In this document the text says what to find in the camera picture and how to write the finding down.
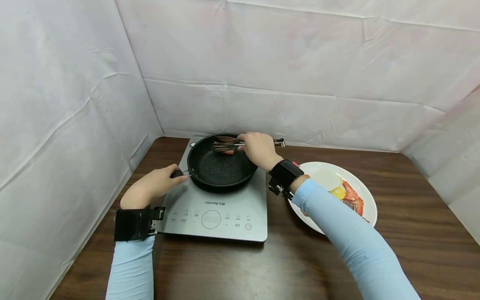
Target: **white plate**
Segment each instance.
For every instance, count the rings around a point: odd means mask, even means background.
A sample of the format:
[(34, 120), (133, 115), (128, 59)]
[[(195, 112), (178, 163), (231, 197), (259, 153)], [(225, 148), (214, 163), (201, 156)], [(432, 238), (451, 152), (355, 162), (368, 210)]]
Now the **white plate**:
[[(340, 177), (342, 177), (345, 181), (347, 181), (352, 186), (352, 188), (357, 192), (360, 198), (363, 199), (364, 205), (363, 205), (362, 217), (369, 220), (370, 224), (373, 227), (375, 226), (375, 224), (377, 223), (377, 217), (378, 217), (377, 204), (375, 203), (375, 200), (373, 199), (372, 194), (367, 189), (365, 184), (363, 184), (363, 182), (361, 182), (360, 179), (358, 179), (355, 175), (338, 166), (317, 162), (317, 161), (301, 164), (300, 168), (302, 169), (303, 172), (305, 172), (305, 174), (309, 174), (310, 176), (312, 176), (312, 174), (315, 174), (315, 172), (318, 172), (321, 169), (327, 169), (339, 175)], [(289, 201), (289, 203), (293, 211), (297, 214), (297, 216), (303, 222), (305, 222), (305, 224), (310, 226), (313, 230), (316, 230), (324, 234), (324, 232), (317, 226), (317, 224), (315, 224), (312, 221), (312, 219), (310, 219), (310, 217), (305, 216), (301, 212), (301, 209), (298, 206), (293, 204), (291, 201)]]

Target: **white fabric backdrop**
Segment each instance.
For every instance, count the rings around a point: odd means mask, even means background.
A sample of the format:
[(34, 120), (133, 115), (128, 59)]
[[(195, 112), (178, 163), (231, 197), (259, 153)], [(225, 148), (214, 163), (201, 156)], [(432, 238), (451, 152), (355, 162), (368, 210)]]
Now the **white fabric backdrop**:
[(404, 153), (480, 243), (480, 90)]
[(45, 299), (162, 134), (113, 0), (0, 4), (0, 290)]
[(166, 135), (400, 151), (480, 82), (476, 0), (116, 0)]

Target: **frying pan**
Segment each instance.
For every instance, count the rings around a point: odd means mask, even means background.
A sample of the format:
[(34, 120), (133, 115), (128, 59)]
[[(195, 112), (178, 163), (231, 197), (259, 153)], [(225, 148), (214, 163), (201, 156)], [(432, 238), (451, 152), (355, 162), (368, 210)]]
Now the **frying pan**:
[[(216, 133), (199, 140), (187, 157), (188, 170), (192, 181), (200, 188), (226, 190), (246, 183), (257, 170), (245, 152), (235, 149), (228, 155), (215, 151), (212, 144), (217, 136), (236, 138), (234, 133)], [(182, 176), (182, 171), (175, 171), (170, 177)]]

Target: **cooktop surface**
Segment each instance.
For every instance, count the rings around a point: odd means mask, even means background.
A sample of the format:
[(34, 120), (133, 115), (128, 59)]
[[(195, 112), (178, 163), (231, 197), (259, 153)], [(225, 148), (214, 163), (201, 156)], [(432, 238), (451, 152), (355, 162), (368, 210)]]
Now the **cooktop surface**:
[[(202, 137), (193, 137), (179, 167), (188, 169), (190, 149)], [(266, 173), (257, 169), (252, 179), (231, 192), (207, 192), (191, 180), (176, 186), (162, 204), (159, 233), (264, 242), (267, 239)]]

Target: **black wrist strap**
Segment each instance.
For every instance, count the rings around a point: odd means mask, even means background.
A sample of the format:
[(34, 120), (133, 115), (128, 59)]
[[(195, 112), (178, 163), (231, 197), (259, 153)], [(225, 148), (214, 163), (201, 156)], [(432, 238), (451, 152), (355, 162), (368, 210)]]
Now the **black wrist strap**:
[(163, 220), (164, 207), (119, 209), (115, 215), (115, 241), (145, 240), (156, 234), (156, 222)]
[(291, 200), (293, 194), (290, 192), (290, 185), (297, 177), (303, 175), (303, 171), (297, 164), (284, 159), (276, 164), (268, 174), (272, 176), (268, 183), (268, 189), (275, 195), (282, 193)]

